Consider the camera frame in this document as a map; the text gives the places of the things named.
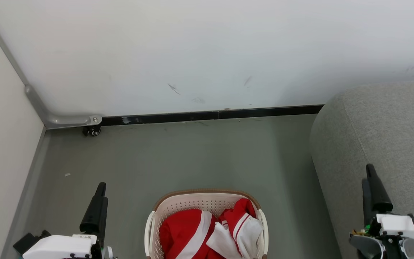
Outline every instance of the basket handle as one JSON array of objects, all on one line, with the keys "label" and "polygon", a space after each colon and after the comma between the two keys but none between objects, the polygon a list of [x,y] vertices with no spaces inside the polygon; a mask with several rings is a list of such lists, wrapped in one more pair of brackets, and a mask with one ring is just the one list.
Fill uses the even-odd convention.
[{"label": "basket handle", "polygon": [[148,219],[146,220],[146,227],[145,227],[145,254],[148,258],[150,258],[150,239],[153,238],[153,233],[150,233],[150,228],[151,228],[151,223],[153,223],[153,218],[154,218],[154,213],[156,213],[155,211],[152,211],[149,216]]},{"label": "basket handle", "polygon": [[263,254],[268,254],[268,247],[269,247],[269,232],[268,232],[268,222],[266,221],[265,213],[262,210],[258,210],[261,216],[261,223],[263,224],[263,239],[264,239],[264,250]]}]

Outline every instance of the gray metal frame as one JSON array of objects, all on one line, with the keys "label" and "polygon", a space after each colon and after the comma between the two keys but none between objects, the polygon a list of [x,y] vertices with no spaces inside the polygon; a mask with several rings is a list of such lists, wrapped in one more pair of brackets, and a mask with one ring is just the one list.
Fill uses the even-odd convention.
[{"label": "gray metal frame", "polygon": [[31,102],[34,110],[38,113],[39,118],[46,126],[46,129],[51,130],[54,128],[72,128],[72,127],[82,127],[82,126],[93,126],[98,125],[102,122],[102,117],[99,115],[75,115],[75,116],[64,116],[57,115],[52,113],[44,104],[41,97],[38,95],[36,90],[28,83],[28,79],[25,77],[24,73],[18,66],[14,56],[9,51],[9,48],[4,43],[0,35],[0,47],[9,60],[10,64],[13,66],[15,72],[17,72],[18,77],[25,85],[25,94],[28,97],[28,100]]}]

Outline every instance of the sofa seam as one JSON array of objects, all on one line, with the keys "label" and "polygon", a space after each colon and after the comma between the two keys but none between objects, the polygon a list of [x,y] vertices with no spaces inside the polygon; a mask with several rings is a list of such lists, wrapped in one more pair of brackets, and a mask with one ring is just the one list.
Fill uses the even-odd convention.
[{"label": "sofa seam", "polygon": [[367,163],[368,162],[368,159],[367,159],[367,156],[365,155],[365,151],[363,149],[362,143],[361,143],[361,141],[359,139],[359,136],[357,134],[357,131],[355,131],[355,127],[354,127],[354,125],[353,125],[353,123],[352,123],[352,121],[350,119],[350,115],[349,115],[348,111],[346,110],[345,95],[344,94],[341,96],[341,103],[343,105],[343,109],[345,110],[345,115],[346,115],[346,117],[348,119],[348,123],[351,126],[351,129],[352,129],[352,132],[354,133],[355,139],[357,140],[358,147],[359,147],[360,151],[363,154],[363,159],[364,159],[365,163]]}]

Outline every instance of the folded garment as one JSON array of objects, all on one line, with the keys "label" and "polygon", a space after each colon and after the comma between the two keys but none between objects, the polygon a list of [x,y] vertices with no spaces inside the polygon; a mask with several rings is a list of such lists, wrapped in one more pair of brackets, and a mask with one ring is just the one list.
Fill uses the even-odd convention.
[{"label": "folded garment", "polygon": [[254,259],[263,230],[247,199],[225,210],[220,222],[210,212],[184,210],[159,228],[165,259]]},{"label": "folded garment", "polygon": [[254,259],[261,231],[263,226],[256,219],[252,202],[240,199],[233,209],[222,213],[207,246],[226,259]]}]

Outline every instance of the metal bracket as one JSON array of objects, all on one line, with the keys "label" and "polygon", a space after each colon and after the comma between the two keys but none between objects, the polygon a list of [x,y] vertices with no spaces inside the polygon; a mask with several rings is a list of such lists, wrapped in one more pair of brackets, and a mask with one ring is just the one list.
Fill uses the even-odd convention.
[{"label": "metal bracket", "polygon": [[42,102],[33,86],[25,85],[25,94],[31,102],[34,110],[38,113],[46,129],[54,128],[73,128],[98,125],[102,122],[102,117],[99,115],[75,115],[75,116],[60,116],[53,114]]}]

